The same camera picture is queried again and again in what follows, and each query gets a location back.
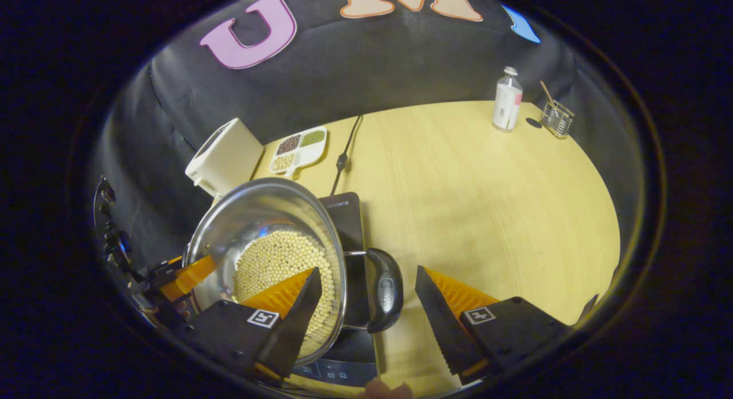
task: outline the black bean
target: black bean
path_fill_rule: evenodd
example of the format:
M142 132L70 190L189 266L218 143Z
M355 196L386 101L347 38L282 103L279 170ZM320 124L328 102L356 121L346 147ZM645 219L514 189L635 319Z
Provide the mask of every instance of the black bean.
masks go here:
M292 151L293 149L295 149L298 146L298 141L300 140L301 140L301 135L295 135L292 137L288 137L287 139L285 139L285 141L280 143L280 147L278 147L277 149L277 154L283 154L283 153L287 153L288 151Z

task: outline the plastic bottle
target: plastic bottle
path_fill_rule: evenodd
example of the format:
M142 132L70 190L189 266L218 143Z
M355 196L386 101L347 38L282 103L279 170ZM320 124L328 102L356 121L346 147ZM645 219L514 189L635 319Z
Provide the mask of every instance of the plastic bottle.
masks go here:
M517 81L516 68L506 66L505 73L506 75L496 85L496 102L491 122L499 130L511 131L517 124L519 105L522 102L522 86Z

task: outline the stainless steel pot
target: stainless steel pot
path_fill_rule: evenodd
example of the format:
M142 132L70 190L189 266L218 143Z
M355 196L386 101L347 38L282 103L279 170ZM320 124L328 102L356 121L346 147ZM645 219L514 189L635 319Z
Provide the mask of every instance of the stainless steel pot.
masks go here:
M254 240L276 230L294 230L313 238L325 248L325 259L333 272L336 297L332 310L323 327L304 339L296 366L306 365L325 354L341 331L348 303L345 256L366 255L375 266L368 331L383 331L400 317L403 280L395 259L377 248L345 255L337 230L316 196L298 183L282 178L263 178L240 185L210 208L199 222L183 255L183 265L206 255L211 255L217 265L194 288L194 302L199 311L222 299L233 301L239 256Z

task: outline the white appliance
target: white appliance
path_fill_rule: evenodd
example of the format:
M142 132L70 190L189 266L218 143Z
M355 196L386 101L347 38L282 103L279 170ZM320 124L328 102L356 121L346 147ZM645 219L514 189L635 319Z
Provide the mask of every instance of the white appliance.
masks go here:
M235 118L207 139L188 163L186 175L209 195L221 197L252 178L264 151L262 143Z

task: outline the blue letter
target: blue letter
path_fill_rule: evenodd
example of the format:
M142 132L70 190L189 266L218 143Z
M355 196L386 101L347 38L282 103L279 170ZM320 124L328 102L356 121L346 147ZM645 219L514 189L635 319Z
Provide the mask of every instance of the blue letter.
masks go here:
M511 17L511 21L514 23L514 25L511 26L511 29L515 33L519 34L519 36L521 37L528 39L531 42L539 43L539 37L534 34L534 31L532 31L532 27L529 26L529 23L526 19L524 19L524 16L522 16L520 13L517 13L515 10L506 7L506 5L502 5L502 7L505 8L506 14L509 14L509 16Z

